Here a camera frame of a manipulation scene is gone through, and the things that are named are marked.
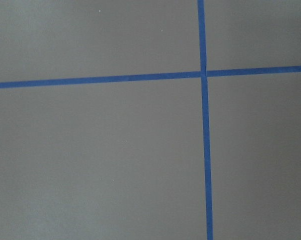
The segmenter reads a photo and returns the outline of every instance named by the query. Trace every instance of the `vertical blue line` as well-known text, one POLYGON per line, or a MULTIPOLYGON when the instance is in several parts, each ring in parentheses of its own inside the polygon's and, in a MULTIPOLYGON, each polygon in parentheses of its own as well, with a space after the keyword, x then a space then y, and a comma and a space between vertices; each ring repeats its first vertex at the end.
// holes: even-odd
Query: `vertical blue line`
POLYGON ((200 78, 201 78, 201 104, 202 124, 204 136, 204 165, 205 165, 205 195, 206 195, 206 226, 207 240, 213 240, 213 201, 212 201, 212 175, 211 175, 211 147, 210 147, 210 119, 209 119, 209 93, 207 81, 207 56, 205 35, 204 0, 197 0, 199 50, 200 50, 200 78))

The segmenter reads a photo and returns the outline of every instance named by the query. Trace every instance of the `blue grout line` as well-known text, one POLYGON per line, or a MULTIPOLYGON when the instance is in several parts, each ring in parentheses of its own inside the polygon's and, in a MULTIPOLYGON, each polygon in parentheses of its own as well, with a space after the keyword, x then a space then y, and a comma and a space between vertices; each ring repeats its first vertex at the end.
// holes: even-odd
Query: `blue grout line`
POLYGON ((212 173, 211 173, 211 147, 210 147, 210 117, 209 93, 207 81, 207 56, 205 34, 204 0, 197 0, 199 50, 200 50, 200 78, 201 78, 201 104, 203 123, 204 167, 205 167, 205 197, 206 197, 206 227, 207 240, 213 240, 213 200, 212 200, 212 173))
POLYGON ((185 79, 185 78, 199 78, 200 76, 201 73, 199 71, 187 71, 187 72, 154 73, 154 74, 140 74, 140 75, 98 76, 98 77, 30 80, 30 81, 9 81, 9 82, 0 82, 0 89, 57 86, 57 85, 95 84, 95 83, 115 83, 115 82, 147 81, 147 80, 165 80, 165 79, 185 79))
POLYGON ((212 70, 212 71, 207 71, 207 77, 257 75, 257 74, 282 74, 282 73, 299 73, 299 72, 301 72, 301 66, 278 66, 278 67, 212 70))

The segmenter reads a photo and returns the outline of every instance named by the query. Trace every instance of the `blue tape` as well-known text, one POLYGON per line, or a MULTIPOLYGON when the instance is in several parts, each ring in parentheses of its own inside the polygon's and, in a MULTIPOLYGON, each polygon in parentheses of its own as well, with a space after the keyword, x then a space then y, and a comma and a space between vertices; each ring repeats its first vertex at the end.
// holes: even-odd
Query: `blue tape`
POLYGON ((207 71, 207 77, 257 75, 257 74, 282 74, 282 73, 299 73, 299 72, 301 72, 301 66, 279 66, 279 67, 244 68, 244 69, 229 69, 229 70, 212 70, 212 71, 207 71))
POLYGON ((204 136, 204 165, 205 165, 205 196, 206 196, 206 227, 207 240, 213 240, 213 201, 212 201, 212 174, 211 174, 211 147, 210 147, 210 119, 209 94, 207 81, 207 56, 205 35, 204 0, 197 0, 199 49, 200 49, 200 78, 201 78, 201 104, 204 136))
POLYGON ((98 77, 30 80, 30 81, 9 81, 9 82, 0 82, 0 89, 56 86, 56 85, 132 82, 132 81, 165 80, 165 79, 185 79, 185 78, 199 78, 200 76, 201 73, 199 71, 187 71, 187 72, 155 73, 155 74, 140 74, 140 75, 98 76, 98 77))

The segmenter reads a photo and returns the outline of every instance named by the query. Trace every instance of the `gray floor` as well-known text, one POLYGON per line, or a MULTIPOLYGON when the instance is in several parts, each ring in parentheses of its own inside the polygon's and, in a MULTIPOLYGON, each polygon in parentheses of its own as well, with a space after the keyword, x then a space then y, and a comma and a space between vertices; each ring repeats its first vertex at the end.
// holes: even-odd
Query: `gray floor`
MULTIPOLYGON (((195 0, 0 0, 0 82, 200 71, 195 0)), ((207 69, 301 65, 301 0, 205 0, 207 69)), ((215 240, 301 240, 301 73, 211 77, 215 240)), ((198 78, 0 89, 0 240, 206 239, 198 78)))

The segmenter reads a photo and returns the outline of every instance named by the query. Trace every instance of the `gray panel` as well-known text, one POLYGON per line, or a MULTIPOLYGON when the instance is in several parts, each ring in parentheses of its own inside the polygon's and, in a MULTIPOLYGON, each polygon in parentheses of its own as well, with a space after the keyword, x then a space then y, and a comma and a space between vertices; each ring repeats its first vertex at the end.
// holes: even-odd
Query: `gray panel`
POLYGON ((301 73, 209 79, 215 240, 301 240, 301 73))
POLYGON ((0 240, 202 240, 199 79, 0 89, 0 240))
POLYGON ((205 0, 207 69, 301 65, 301 0, 205 0))
POLYGON ((0 0, 0 82, 199 69, 196 0, 0 0))

